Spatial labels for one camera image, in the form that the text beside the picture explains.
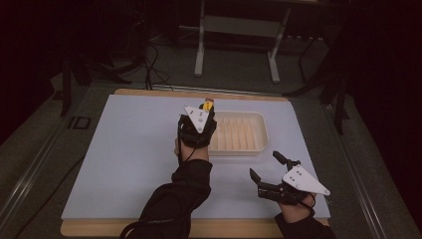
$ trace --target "white paper sheet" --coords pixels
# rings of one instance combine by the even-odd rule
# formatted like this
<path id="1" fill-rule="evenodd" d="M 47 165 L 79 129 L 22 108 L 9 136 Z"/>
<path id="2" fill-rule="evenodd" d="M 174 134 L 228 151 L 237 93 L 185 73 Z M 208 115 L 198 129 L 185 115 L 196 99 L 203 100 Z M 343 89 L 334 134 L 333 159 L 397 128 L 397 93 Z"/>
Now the white paper sheet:
<path id="1" fill-rule="evenodd" d="M 109 96 L 62 219 L 137 219 L 153 190 L 170 182 L 177 168 L 173 149 L 183 107 L 199 107 L 203 101 Z M 273 218 L 280 208 L 257 196 L 250 167 L 263 181 L 280 183 L 287 169 L 272 157 L 277 150 L 300 160 L 317 177 L 292 105 L 216 99 L 215 109 L 262 114 L 269 142 L 258 156 L 211 157 L 212 192 L 192 218 Z M 322 196 L 317 197 L 315 211 L 317 218 L 329 217 Z"/>

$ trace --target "hand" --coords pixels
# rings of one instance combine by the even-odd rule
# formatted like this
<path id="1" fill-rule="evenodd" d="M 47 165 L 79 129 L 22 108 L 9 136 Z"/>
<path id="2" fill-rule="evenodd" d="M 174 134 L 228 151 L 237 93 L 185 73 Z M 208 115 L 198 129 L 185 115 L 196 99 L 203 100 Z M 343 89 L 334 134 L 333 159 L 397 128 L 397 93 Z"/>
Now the hand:
<path id="1" fill-rule="evenodd" d="M 179 148 L 178 148 L 178 139 L 176 139 L 175 141 L 175 148 L 174 148 L 174 154 L 179 153 Z M 201 147 L 201 148 L 193 148 L 193 147 L 188 147 L 186 146 L 183 141 L 181 140 L 181 150 L 180 150 L 181 154 L 182 154 L 182 161 L 187 160 L 191 160 L 191 159 L 202 159 L 202 160 L 209 160 L 209 154 L 208 154 L 208 146 L 205 147 Z"/>
<path id="2" fill-rule="evenodd" d="M 308 195 L 302 202 L 310 207 L 313 207 L 315 200 L 314 198 L 316 195 L 313 193 L 312 195 Z M 283 211 L 283 216 L 288 223 L 298 222 L 302 219 L 307 218 L 310 216 L 311 212 L 308 208 L 297 204 L 297 205 L 285 205 L 279 203 L 280 208 Z"/>

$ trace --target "dark background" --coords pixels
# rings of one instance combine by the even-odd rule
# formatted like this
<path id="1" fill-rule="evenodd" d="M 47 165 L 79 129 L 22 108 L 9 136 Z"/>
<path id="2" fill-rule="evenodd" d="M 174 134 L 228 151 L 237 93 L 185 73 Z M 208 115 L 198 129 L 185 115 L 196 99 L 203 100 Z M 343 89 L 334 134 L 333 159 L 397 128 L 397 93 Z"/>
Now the dark background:
<path id="1" fill-rule="evenodd" d="M 126 40 L 114 38 L 124 34 L 116 34 L 118 29 L 105 23 L 109 17 L 121 22 L 120 30 L 128 28 L 133 19 L 127 7 L 117 1 L 99 2 L 103 19 L 99 18 L 95 1 L 2 1 L 0 143 L 54 93 L 49 81 L 61 71 L 61 62 L 72 49 L 107 61 L 109 51 Z M 350 31 L 338 38 L 332 57 L 347 62 L 347 49 L 355 46 L 356 38 L 364 40 L 358 48 L 358 61 L 352 66 L 347 92 L 354 97 L 402 198 L 422 230 L 422 193 L 418 190 L 422 182 L 421 3 L 370 4 L 374 7 L 369 11 L 349 19 Z M 175 26 L 197 26 L 198 9 L 199 1 L 157 0 L 149 8 L 149 20 L 156 29 L 175 38 Z M 301 14 L 292 21 L 299 21 L 299 17 Z"/>

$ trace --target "plastic tray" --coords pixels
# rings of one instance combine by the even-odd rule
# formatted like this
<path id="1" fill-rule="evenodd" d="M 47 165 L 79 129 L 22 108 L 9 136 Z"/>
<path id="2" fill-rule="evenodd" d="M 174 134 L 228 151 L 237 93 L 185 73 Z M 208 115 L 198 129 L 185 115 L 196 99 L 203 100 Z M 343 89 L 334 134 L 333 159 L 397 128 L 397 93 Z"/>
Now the plastic tray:
<path id="1" fill-rule="evenodd" d="M 217 129 L 211 138 L 212 156 L 257 155 L 268 142 L 264 117 L 259 113 L 216 112 Z"/>

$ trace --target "black sleeve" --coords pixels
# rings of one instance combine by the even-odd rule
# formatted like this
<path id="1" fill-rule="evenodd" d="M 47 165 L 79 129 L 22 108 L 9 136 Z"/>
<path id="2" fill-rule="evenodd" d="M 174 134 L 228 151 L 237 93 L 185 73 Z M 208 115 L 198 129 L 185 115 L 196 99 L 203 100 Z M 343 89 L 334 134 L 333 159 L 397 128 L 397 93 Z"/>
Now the black sleeve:
<path id="1" fill-rule="evenodd" d="M 146 203 L 139 220 L 128 225 L 120 238 L 164 239 L 188 238 L 190 214 L 211 192 L 212 164 L 192 159 L 180 164 L 171 176 L 171 183 L 159 186 Z"/>
<path id="2" fill-rule="evenodd" d="M 330 227 L 322 225 L 311 215 L 295 223 L 286 222 L 283 213 L 275 219 L 285 239 L 336 239 Z"/>

